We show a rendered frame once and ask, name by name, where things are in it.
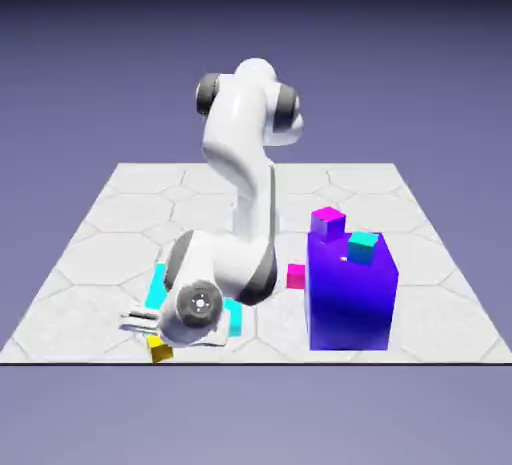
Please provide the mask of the small yellow cube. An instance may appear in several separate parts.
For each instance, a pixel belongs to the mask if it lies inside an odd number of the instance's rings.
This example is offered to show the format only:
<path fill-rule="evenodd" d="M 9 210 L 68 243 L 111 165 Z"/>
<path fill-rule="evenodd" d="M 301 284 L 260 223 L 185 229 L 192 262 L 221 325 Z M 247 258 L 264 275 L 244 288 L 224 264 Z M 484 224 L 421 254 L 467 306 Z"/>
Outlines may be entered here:
<path fill-rule="evenodd" d="M 159 336 L 147 335 L 146 343 L 153 364 L 158 364 L 174 357 L 173 349 Z"/>

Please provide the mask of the large cyan box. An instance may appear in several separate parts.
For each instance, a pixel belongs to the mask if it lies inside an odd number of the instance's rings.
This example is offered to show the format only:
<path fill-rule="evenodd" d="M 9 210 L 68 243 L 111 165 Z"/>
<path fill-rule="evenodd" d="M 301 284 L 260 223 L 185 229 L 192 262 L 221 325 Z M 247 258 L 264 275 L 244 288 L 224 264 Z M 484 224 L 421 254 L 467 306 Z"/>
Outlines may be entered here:
<path fill-rule="evenodd" d="M 164 287 L 164 274 L 166 265 L 157 263 L 150 284 L 145 306 L 151 309 L 159 309 L 167 297 Z M 224 299 L 224 313 L 229 313 L 229 336 L 240 337 L 242 335 L 242 305 L 232 298 Z"/>

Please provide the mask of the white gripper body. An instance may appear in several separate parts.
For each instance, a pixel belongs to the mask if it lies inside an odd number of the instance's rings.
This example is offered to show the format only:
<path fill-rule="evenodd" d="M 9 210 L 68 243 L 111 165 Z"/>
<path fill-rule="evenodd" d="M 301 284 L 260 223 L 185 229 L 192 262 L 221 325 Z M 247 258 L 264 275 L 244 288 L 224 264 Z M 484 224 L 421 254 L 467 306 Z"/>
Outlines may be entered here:
<path fill-rule="evenodd" d="M 159 316 L 157 309 L 135 307 L 120 315 L 119 328 L 135 333 L 158 334 Z"/>

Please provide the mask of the small pink cube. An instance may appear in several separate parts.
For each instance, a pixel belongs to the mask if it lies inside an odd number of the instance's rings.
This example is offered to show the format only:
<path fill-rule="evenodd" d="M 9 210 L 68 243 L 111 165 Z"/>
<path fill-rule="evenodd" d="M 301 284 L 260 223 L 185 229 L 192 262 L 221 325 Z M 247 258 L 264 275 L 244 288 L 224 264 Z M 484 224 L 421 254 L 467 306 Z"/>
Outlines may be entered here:
<path fill-rule="evenodd" d="M 306 285 L 306 266 L 290 263 L 286 272 L 286 288 L 304 290 Z"/>

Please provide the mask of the small teal cube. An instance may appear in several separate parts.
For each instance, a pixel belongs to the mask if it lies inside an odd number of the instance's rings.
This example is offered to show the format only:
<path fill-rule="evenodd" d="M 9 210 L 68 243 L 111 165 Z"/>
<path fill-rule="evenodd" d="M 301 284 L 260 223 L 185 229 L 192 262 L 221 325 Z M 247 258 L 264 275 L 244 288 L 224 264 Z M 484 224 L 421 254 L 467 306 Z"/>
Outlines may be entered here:
<path fill-rule="evenodd" d="M 347 244 L 347 260 L 360 265 L 370 265 L 379 239 L 377 233 L 355 231 Z"/>

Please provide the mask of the large blue box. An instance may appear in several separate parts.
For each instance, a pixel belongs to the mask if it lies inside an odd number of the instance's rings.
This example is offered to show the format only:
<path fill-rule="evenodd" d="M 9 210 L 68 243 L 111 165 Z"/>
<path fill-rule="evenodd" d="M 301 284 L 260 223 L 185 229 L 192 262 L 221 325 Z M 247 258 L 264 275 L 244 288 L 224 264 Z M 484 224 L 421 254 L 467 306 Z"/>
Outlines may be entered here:
<path fill-rule="evenodd" d="M 349 259 L 350 237 L 324 242 L 308 235 L 305 305 L 313 351 L 383 351 L 389 346 L 398 268 L 382 234 L 369 265 Z"/>

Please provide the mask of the small magenta cube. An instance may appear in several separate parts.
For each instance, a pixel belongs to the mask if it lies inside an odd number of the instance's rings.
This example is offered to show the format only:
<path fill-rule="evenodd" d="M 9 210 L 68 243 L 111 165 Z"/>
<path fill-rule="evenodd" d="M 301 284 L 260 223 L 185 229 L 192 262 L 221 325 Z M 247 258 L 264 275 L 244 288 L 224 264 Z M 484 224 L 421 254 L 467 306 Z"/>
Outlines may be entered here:
<path fill-rule="evenodd" d="M 310 233 L 324 242 L 338 240 L 345 235 L 346 215 L 331 206 L 311 213 Z"/>

